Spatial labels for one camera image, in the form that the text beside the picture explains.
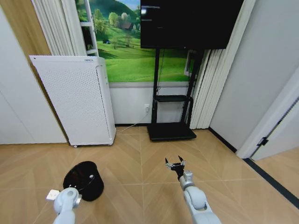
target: white plug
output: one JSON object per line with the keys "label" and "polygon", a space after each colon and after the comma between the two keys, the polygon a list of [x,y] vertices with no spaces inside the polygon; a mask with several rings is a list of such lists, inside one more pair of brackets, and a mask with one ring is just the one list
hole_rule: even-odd
{"label": "white plug", "polygon": [[150,105],[144,104],[144,110],[145,110],[145,113],[147,114],[150,111]]}

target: sheer curtain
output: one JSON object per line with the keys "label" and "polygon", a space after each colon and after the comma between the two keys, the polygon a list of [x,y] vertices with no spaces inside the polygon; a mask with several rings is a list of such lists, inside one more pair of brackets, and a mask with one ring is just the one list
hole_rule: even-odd
{"label": "sheer curtain", "polygon": [[31,0],[52,55],[86,56],[74,0]]}
{"label": "sheer curtain", "polygon": [[256,0],[244,0],[226,49],[206,50],[194,89],[190,128],[208,128]]}

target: black tv screen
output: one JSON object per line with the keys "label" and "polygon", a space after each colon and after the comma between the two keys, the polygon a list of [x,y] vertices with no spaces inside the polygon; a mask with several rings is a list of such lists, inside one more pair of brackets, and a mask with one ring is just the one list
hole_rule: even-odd
{"label": "black tv screen", "polygon": [[141,0],[141,48],[225,49],[243,0]]}

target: wooden floor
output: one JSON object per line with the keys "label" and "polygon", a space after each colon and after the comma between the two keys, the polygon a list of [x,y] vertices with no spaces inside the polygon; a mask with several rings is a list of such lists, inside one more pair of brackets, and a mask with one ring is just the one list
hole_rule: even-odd
{"label": "wooden floor", "polygon": [[299,198],[299,147],[255,163]]}
{"label": "wooden floor", "polygon": [[105,189],[97,200],[81,201],[77,224],[189,224],[177,176],[164,165],[165,157],[177,162],[177,155],[223,224],[298,223],[299,210],[271,185],[208,130],[195,132],[194,140],[152,143],[146,128],[132,127],[110,147],[0,146],[1,223],[52,223],[49,189],[61,189],[72,166],[94,161]]}

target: baseboard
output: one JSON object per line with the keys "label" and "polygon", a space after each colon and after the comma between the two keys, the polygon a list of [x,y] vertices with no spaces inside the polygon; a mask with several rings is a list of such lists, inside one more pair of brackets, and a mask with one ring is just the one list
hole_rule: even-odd
{"label": "baseboard", "polygon": [[[149,123],[139,123],[134,126],[147,126]],[[115,124],[115,127],[128,127],[132,126],[133,124]]]}
{"label": "baseboard", "polygon": [[226,145],[233,153],[236,153],[237,149],[233,147],[228,141],[226,141],[221,135],[219,135],[213,128],[209,127],[209,131],[212,132],[224,145]]}

